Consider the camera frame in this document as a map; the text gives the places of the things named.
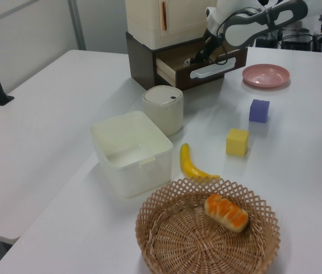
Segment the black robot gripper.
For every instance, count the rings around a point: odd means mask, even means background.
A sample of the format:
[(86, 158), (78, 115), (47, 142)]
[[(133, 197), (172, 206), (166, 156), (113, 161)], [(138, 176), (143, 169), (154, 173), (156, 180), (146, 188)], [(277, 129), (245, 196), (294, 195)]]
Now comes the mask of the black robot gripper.
[(203, 47), (202, 49), (197, 52), (197, 54), (194, 57), (191, 57), (188, 60), (188, 64), (192, 65), (195, 63), (202, 63), (206, 60), (210, 59), (210, 55), (218, 48), (221, 48), (223, 50), (224, 55), (227, 55), (227, 50), (223, 44), (224, 42), (224, 36), (223, 34), (213, 34), (208, 29), (203, 34)]

